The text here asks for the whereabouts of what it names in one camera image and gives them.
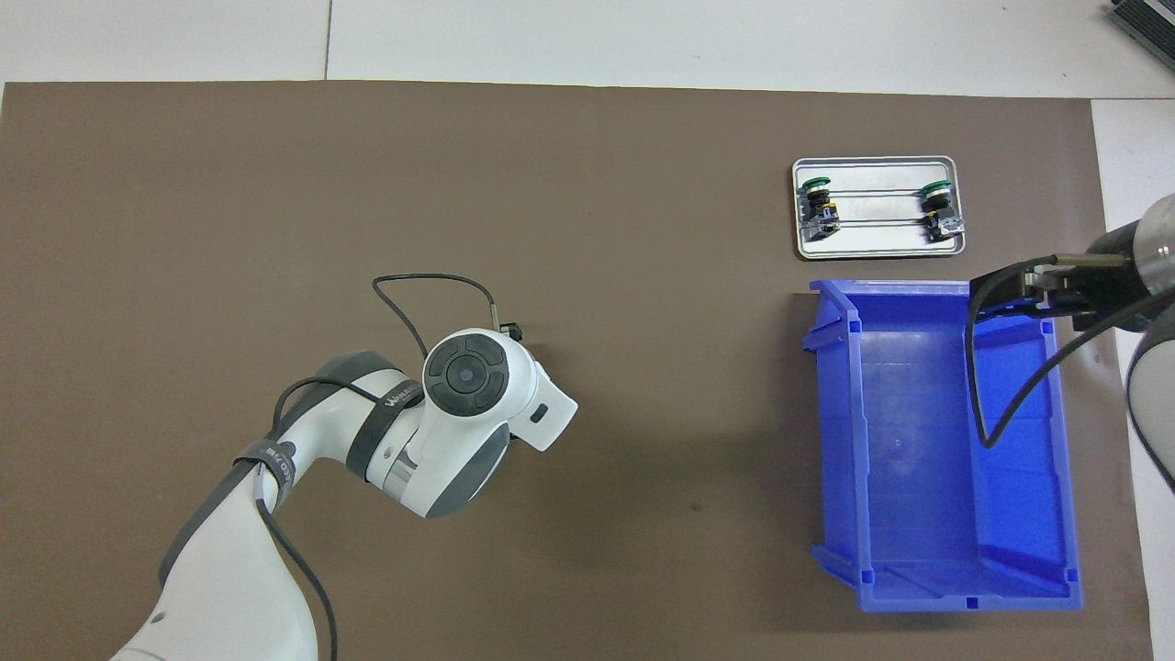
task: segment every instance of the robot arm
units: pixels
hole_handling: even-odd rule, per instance
[[[481,492],[511,432],[545,451],[577,410],[522,345],[484,329],[437,345],[423,385],[372,352],[318,377],[377,402],[316,384],[290,407],[183,526],[159,602],[112,661],[317,659],[310,612],[264,521],[314,461],[340,461],[417,515],[443,517]]]
[[[1085,254],[1053,255],[1050,263],[1067,268],[1036,267],[1006,278],[1001,269],[972,279],[972,294],[981,298],[978,318],[1072,316],[1081,330],[1117,316],[1119,328],[1143,332],[1127,376],[1127,404],[1143,447],[1175,492],[1175,195]]]

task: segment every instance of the brown work surface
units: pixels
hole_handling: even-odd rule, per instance
[[[808,281],[1082,250],[1088,102],[264,82],[9,83],[4,103],[6,659],[112,655],[288,384],[354,349],[417,371],[369,288],[411,270],[488,284],[580,410],[444,520],[338,465],[307,475],[277,519],[343,659],[1150,655],[1108,339],[1065,369],[1085,611],[865,614],[810,554]],[[894,154],[958,162],[967,250],[797,258],[792,163]],[[458,284],[398,291],[432,342],[488,318]]]

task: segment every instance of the blue plastic bin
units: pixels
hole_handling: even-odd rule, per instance
[[[967,400],[966,282],[818,279],[825,541],[862,611],[1081,608],[1056,371],[983,450]],[[1053,322],[979,324],[988,425],[1056,351]]]

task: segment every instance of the white floor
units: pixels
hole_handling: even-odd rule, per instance
[[[1175,72],[1110,25],[1108,6],[0,0],[0,86],[330,77],[1099,99],[1114,227],[1175,191]],[[1127,358],[1129,344],[1121,339]],[[1175,497],[1134,450],[1155,659],[1175,661]]]

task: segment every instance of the metal tray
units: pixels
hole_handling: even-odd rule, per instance
[[[827,176],[832,201],[840,214],[840,230],[819,240],[803,231],[805,195],[800,186]],[[964,218],[955,163],[948,156],[861,156],[800,158],[792,166],[795,241],[810,259],[918,257],[958,255],[966,234],[931,241],[922,222],[919,189],[932,181],[953,183],[954,208]]]

